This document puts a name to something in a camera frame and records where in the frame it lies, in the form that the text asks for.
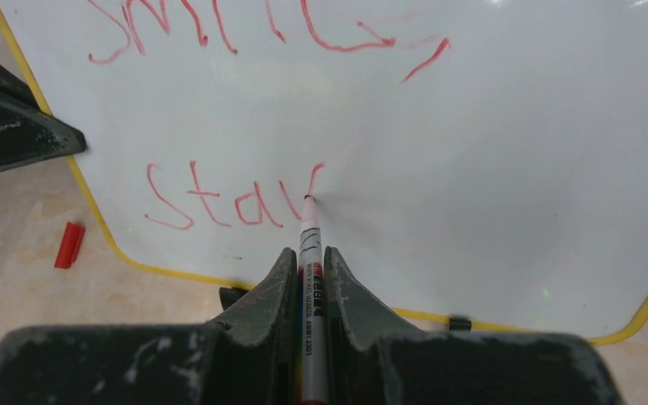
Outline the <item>yellow framed whiteboard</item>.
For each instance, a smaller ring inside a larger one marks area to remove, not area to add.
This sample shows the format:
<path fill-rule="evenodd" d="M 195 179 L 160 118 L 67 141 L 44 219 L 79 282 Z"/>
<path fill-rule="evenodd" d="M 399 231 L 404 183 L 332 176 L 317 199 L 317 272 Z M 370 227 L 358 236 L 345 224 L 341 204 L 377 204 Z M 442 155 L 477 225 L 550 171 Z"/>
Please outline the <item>yellow framed whiteboard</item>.
<path fill-rule="evenodd" d="M 324 243 L 404 316 L 648 319 L 648 1 L 0 1 L 142 269 L 255 284 Z"/>

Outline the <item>red marker cap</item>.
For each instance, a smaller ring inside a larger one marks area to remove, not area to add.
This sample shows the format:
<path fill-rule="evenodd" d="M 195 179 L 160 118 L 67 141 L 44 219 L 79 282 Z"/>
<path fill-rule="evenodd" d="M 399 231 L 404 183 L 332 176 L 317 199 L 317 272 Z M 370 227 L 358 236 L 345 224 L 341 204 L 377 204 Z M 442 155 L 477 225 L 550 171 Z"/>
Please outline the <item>red marker cap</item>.
<path fill-rule="evenodd" d="M 81 224 L 67 222 L 54 261 L 54 268 L 68 269 L 78 258 L 80 246 L 85 234 L 85 227 Z"/>

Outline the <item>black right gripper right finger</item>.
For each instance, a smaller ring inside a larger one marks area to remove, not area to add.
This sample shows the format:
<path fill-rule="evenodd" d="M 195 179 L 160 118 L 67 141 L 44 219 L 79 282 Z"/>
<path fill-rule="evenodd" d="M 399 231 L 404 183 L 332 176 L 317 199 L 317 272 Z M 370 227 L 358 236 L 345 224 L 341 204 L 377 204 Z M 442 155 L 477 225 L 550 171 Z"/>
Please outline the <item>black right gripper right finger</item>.
<path fill-rule="evenodd" d="M 324 256 L 330 394 L 336 404 L 620 404 L 583 338 L 547 332 L 426 332 Z"/>

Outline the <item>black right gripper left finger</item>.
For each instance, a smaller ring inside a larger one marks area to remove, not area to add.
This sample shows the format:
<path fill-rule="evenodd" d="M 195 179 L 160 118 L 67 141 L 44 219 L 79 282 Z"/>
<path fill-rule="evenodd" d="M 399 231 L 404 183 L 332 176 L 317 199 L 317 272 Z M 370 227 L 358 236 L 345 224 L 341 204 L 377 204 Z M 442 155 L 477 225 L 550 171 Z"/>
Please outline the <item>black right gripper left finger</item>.
<path fill-rule="evenodd" d="M 210 321 L 22 327 L 0 341 L 0 404 L 290 404 L 296 258 Z"/>

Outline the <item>white red capped marker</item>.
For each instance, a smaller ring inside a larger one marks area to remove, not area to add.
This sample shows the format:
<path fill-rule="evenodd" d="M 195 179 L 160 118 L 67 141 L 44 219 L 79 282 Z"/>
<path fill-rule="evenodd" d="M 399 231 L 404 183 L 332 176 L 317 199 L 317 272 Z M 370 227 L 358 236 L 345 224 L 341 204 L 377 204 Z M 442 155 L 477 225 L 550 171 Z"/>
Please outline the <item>white red capped marker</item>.
<path fill-rule="evenodd" d="M 321 227 L 314 197 L 307 195 L 301 220 L 300 404 L 328 404 L 327 333 Z"/>

